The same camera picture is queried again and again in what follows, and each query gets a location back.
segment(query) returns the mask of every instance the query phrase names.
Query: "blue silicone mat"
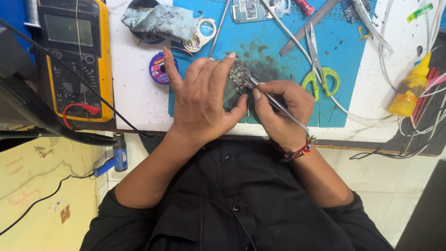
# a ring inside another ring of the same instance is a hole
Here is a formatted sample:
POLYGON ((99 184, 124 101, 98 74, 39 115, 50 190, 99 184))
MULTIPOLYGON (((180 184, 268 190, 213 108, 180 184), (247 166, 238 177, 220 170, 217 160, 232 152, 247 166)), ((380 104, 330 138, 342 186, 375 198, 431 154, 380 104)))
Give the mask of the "blue silicone mat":
MULTIPOLYGON (((307 2, 317 11, 326 1, 309 0, 307 2)), ((203 17, 214 19, 217 26, 223 15, 225 3, 225 0, 173 0, 174 6, 193 10, 194 17, 199 17, 201 14, 198 11, 202 11, 203 17)), ((370 0, 370 7, 372 15, 376 7, 375 0, 370 0)), ((281 21, 291 33, 296 33, 310 17, 303 16, 299 8, 294 6, 291 10, 291 14, 285 15, 281 21)), ((341 85, 334 98, 346 109, 350 106, 366 42, 359 39, 358 27, 362 25, 360 21, 353 24, 347 23, 341 4, 338 3, 318 25, 314 26, 321 65, 332 68, 339 74, 341 85)), ((311 65, 297 46, 284 57, 279 54, 288 41, 288 34, 277 21, 268 20, 236 25, 232 21, 229 10, 212 57, 220 60, 229 53, 236 52, 262 82, 289 79, 301 84, 311 70, 311 65)), ((306 39, 303 38, 300 42, 308 52, 306 39)), ((207 57, 211 45, 212 41, 194 56, 196 58, 207 57)), ((182 47, 176 42, 172 42, 172 46, 182 47)), ((178 60, 179 73, 184 77, 186 69, 193 59, 180 50, 173 49, 172 52, 178 60)), ((224 107, 226 109, 234 106, 238 97, 232 86, 233 83, 229 80, 225 89, 224 107)), ((319 88, 320 99, 315 104, 309 126, 344 127, 347 115, 334 104, 331 98, 325 95, 320 85, 319 88)), ((306 89, 313 93, 311 84, 307 85, 306 89)), ((249 115, 246 114, 240 121, 242 123, 258 123, 253 111, 252 100, 252 98, 249 99, 249 115)), ((173 116, 174 101, 175 97, 171 89, 169 94, 169 114, 171 116, 173 116)))

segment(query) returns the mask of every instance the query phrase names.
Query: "digital multimeter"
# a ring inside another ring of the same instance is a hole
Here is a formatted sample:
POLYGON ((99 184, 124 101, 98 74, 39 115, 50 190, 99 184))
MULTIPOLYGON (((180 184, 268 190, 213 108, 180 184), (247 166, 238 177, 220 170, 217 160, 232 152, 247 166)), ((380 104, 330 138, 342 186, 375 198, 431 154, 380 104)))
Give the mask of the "digital multimeter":
MULTIPOLYGON (((102 98, 113 104, 109 13, 105 3, 100 0, 39 0, 38 4, 43 46, 73 67, 102 98)), ((87 103, 101 111, 97 115, 87 114, 82 107, 74 106, 68 109, 66 117, 91 122, 106 122, 112 118, 110 108, 75 75, 49 56, 46 61, 57 115, 62 116, 69 104, 87 103)))

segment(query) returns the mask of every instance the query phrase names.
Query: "yellow flux bottle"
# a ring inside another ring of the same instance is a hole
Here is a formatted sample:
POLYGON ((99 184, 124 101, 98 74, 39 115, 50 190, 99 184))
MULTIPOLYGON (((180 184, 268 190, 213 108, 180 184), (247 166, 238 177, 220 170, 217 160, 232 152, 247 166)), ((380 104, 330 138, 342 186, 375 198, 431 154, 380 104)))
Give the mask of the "yellow flux bottle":
POLYGON ((407 76, 398 88, 398 94, 393 99, 388 112, 400 117, 410 117, 423 91, 427 86, 429 61, 431 53, 426 54, 421 63, 407 76))

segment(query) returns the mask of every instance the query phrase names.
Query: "metal ruler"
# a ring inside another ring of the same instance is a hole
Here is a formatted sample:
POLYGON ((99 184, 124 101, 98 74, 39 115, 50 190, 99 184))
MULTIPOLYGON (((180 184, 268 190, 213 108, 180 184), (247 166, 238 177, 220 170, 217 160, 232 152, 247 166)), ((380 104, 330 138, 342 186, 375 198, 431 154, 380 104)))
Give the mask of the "metal ruler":
MULTIPOLYGON (((301 41, 305 37, 305 26, 310 30, 310 23, 316 26, 326 15, 330 12, 340 0, 328 0, 311 18, 308 22, 294 35, 294 37, 301 41)), ((280 55, 285 56, 290 50, 296 46, 294 40, 290 40, 285 47, 280 51, 280 55)))

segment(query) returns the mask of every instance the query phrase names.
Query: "red wires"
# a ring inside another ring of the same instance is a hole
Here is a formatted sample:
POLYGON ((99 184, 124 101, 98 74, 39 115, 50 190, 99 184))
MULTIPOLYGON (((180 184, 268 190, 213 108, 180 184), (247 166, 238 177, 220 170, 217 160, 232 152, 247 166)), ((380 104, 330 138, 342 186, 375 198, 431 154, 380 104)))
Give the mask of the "red wires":
POLYGON ((72 129, 72 130, 74 130, 74 129, 68 124, 68 121, 66 120, 66 111, 67 111, 70 107, 73 107, 73 106, 82 106, 82 108, 83 108, 84 110, 88 111, 89 113, 91 113, 91 114, 93 114, 93 115, 96 115, 96 114, 98 114, 98 113, 101 111, 101 109, 99 109, 99 108, 97 108, 97 107, 94 107, 94 106, 91 106, 91 105, 88 105, 88 104, 79 104, 79 103, 76 103, 76 104, 69 104, 69 105, 67 105, 67 107, 65 107, 65 109, 63 110, 62 117, 63 117, 63 121, 65 122, 65 125, 66 125, 68 128, 72 129))

